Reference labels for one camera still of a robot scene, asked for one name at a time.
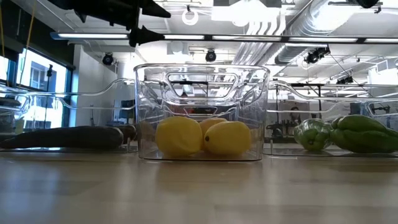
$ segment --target lemon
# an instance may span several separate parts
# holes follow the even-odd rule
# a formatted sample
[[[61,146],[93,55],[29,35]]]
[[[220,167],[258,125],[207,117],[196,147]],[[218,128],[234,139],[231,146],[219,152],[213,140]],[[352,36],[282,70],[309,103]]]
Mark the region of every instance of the lemon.
[[[197,121],[180,116],[162,120],[156,129],[155,141],[167,156],[189,156],[201,149],[201,128]]]
[[[224,121],[210,127],[205,134],[205,146],[221,156],[242,154],[251,147],[249,127],[240,121]]]
[[[201,127],[201,133],[202,133],[203,138],[205,138],[205,134],[210,127],[212,127],[213,125],[218,124],[220,122],[223,122],[223,121],[226,121],[226,119],[224,119],[224,118],[208,118],[208,119],[201,121],[199,124]],[[207,151],[204,143],[202,145],[202,150]]]

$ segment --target ceiling pipe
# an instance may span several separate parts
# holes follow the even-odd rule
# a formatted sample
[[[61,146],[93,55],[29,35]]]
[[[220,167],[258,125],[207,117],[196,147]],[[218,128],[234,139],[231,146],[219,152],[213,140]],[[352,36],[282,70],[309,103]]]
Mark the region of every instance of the ceiling pipe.
[[[299,17],[299,16],[301,16],[301,14],[303,14],[303,12],[311,5],[311,3],[313,2],[314,0],[309,0],[307,3],[306,3],[306,5],[303,7],[303,8],[301,8],[300,10],[299,10],[299,12],[296,14],[296,15],[294,15],[294,17],[290,20],[290,21],[288,21],[288,23],[286,24],[286,29],[289,29],[292,25],[293,25],[293,23],[297,20],[297,18]]]
[[[254,22],[249,22],[249,28],[248,28],[248,31],[246,31],[246,35],[251,35],[253,30],[254,30]],[[236,52],[236,55],[235,55],[234,60],[232,61],[232,64],[236,64],[237,59],[242,57],[243,50],[245,49],[245,47],[246,47],[246,43],[242,43],[239,46],[238,52]]]
[[[252,31],[248,35],[257,35],[261,29],[261,23],[254,22],[252,27],[253,27]],[[252,44],[253,43],[242,43],[240,45],[239,51],[238,51],[238,53],[240,52],[241,54],[240,55],[236,54],[234,60],[232,61],[232,64],[234,64],[234,65],[240,64],[248,56],[248,53],[250,51]]]
[[[269,26],[268,22],[262,22],[262,26],[261,26],[261,29],[258,32],[258,35],[264,35],[267,30],[271,30],[272,29],[272,26],[273,26],[273,24],[271,24],[271,26]],[[258,50],[260,44],[261,43],[250,43],[250,45],[248,46],[248,49],[247,49],[247,54],[245,55],[245,59],[244,60],[239,60],[239,64],[240,65],[247,65],[248,61],[257,54],[256,51]]]
[[[344,10],[344,6],[329,6],[330,0],[313,0],[304,11],[290,23],[284,35],[298,36],[322,36],[329,35],[334,30],[343,25],[354,13],[355,10],[351,6],[348,10]],[[330,11],[331,7],[339,7],[339,17]],[[269,63],[270,59],[276,64],[287,65],[301,55],[307,47],[288,47],[285,44],[273,44],[266,52],[265,59],[262,63]]]
[[[280,12],[279,18],[271,23],[270,29],[267,31],[267,35],[280,35],[286,28],[286,16],[285,13]],[[257,65],[261,58],[263,58],[267,49],[271,46],[270,43],[260,43],[257,51],[253,53],[254,57],[248,62],[248,65]]]

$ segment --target window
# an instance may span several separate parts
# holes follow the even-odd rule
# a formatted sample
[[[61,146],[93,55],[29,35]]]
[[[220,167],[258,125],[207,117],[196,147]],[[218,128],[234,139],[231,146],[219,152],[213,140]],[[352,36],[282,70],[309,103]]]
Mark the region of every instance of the window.
[[[0,56],[0,79],[7,80],[8,59]]]
[[[17,84],[21,83],[21,85],[43,91],[64,92],[66,89],[67,68],[31,50],[27,51],[26,58],[24,58],[25,51],[19,54]],[[52,75],[48,77],[47,71],[50,65],[53,65]]]
[[[21,83],[22,86],[33,88],[33,91],[65,92],[67,68],[31,50],[25,51],[19,54],[17,85]],[[48,77],[50,65],[53,67],[51,76]],[[46,96],[38,96],[32,100],[31,108],[24,117],[24,129],[62,126],[64,108],[61,102]]]

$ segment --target wooden table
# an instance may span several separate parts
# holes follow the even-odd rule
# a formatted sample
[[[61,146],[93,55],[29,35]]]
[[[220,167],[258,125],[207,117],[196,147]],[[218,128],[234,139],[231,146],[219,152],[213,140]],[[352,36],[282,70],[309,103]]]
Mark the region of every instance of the wooden table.
[[[0,223],[394,223],[398,160],[0,154]]]

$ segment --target green pepper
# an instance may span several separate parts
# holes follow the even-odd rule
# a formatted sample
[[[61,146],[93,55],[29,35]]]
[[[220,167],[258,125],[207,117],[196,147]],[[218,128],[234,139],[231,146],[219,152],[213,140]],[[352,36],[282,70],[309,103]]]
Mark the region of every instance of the green pepper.
[[[375,119],[350,115],[332,122],[331,140],[355,153],[392,153],[398,147],[398,133]]]
[[[330,131],[330,124],[308,119],[294,128],[294,139],[308,151],[321,151],[330,145]]]

